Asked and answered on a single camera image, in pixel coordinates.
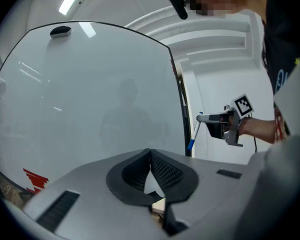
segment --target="person's arm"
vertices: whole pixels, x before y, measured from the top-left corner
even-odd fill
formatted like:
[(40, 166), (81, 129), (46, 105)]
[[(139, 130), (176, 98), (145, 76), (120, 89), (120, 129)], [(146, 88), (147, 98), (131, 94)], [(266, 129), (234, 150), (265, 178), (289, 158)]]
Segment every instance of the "person's arm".
[(252, 117), (243, 118), (239, 134), (250, 135), (262, 141), (273, 144), (275, 142), (276, 125), (275, 121), (265, 121)]

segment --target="person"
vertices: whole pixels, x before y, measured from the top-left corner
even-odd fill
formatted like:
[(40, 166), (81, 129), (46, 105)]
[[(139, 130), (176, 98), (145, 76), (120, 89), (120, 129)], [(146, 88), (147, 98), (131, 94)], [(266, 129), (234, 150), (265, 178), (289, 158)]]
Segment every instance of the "person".
[[(249, 9), (263, 22), (261, 58), (267, 70), (273, 94), (287, 81), (300, 62), (300, 0), (186, 0), (197, 14), (215, 16)], [(274, 103), (274, 120), (245, 117), (239, 135), (250, 135), (268, 143), (289, 136), (289, 129)]]

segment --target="sticker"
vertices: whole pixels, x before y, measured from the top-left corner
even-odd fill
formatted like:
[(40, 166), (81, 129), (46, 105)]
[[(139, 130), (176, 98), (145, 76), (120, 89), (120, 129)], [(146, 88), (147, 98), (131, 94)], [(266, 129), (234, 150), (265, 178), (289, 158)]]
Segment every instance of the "sticker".
[(240, 119), (254, 112), (254, 109), (245, 94), (234, 99), (231, 103), (232, 107), (238, 112)]
[(32, 185), (34, 188), (34, 190), (32, 190), (30, 188), (26, 188), (26, 190), (28, 190), (34, 194), (37, 194), (38, 192), (40, 192), (40, 190), (44, 189), (45, 184), (49, 181), (48, 178), (42, 177), (38, 174), (35, 174), (29, 170), (24, 169), (24, 168), (23, 168), (23, 171), (28, 176), (29, 180), (32, 182)]

